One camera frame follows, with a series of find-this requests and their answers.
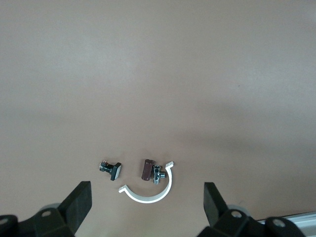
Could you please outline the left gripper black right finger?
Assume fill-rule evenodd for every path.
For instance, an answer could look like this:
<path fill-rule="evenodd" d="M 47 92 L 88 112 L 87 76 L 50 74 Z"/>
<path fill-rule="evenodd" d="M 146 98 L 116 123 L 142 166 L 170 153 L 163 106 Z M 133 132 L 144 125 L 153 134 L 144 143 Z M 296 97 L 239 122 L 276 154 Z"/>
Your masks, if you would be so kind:
<path fill-rule="evenodd" d="M 306 237 L 291 221 L 269 217 L 260 223 L 245 212 L 229 208 L 213 182 L 205 182 L 203 208 L 209 225 L 197 237 Z"/>

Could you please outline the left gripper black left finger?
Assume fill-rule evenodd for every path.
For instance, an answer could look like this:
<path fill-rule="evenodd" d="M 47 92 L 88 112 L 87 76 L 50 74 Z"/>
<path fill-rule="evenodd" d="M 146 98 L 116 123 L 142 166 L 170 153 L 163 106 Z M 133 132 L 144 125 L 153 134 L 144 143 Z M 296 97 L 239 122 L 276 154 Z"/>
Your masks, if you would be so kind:
<path fill-rule="evenodd" d="M 75 237 L 91 207 L 91 182 L 82 181 L 57 207 L 44 208 L 25 221 L 0 215 L 0 237 Z"/>

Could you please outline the brown table cover mat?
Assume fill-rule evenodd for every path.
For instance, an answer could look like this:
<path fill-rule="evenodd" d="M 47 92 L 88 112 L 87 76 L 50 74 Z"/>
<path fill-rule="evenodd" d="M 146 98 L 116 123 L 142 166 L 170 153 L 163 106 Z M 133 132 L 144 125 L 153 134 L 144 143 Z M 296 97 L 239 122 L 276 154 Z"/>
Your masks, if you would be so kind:
<path fill-rule="evenodd" d="M 151 204 L 119 193 L 165 189 L 146 159 L 174 162 Z M 77 237 L 195 237 L 205 182 L 255 219 L 316 211 L 316 0 L 0 0 L 0 215 L 81 181 Z"/>

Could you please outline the aluminium frame profile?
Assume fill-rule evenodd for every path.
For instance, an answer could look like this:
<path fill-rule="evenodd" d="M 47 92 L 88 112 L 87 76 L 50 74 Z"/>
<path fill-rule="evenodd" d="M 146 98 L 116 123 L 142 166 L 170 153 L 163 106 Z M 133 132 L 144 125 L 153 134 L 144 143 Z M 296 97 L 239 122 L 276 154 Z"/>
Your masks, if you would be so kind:
<path fill-rule="evenodd" d="M 316 236 L 316 211 L 292 214 L 287 216 L 271 216 L 272 227 L 276 229 L 285 229 L 290 227 L 288 222 L 295 225 L 305 236 Z M 265 224 L 266 220 L 259 220 L 259 223 Z"/>

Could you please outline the small black square switch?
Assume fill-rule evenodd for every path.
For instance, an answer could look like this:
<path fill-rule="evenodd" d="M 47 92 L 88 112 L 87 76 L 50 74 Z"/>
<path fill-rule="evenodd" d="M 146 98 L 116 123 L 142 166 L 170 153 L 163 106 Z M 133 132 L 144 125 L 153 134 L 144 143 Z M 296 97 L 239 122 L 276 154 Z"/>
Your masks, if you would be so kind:
<path fill-rule="evenodd" d="M 110 174 L 110 180 L 114 181 L 119 177 L 122 164 L 117 162 L 115 165 L 109 164 L 105 160 L 99 164 L 99 170 L 101 172 L 107 172 Z"/>

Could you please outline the brown handled metal valve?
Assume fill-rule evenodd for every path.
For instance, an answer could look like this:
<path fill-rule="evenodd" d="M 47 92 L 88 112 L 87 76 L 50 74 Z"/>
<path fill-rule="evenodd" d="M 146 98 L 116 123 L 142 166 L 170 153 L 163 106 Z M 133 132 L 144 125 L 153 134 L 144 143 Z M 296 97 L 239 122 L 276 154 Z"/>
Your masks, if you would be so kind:
<path fill-rule="evenodd" d="M 162 170 L 160 165 L 157 165 L 154 160 L 146 159 L 144 161 L 144 167 L 141 179 L 144 181 L 153 180 L 155 185 L 160 183 L 161 179 L 166 178 L 166 172 Z"/>

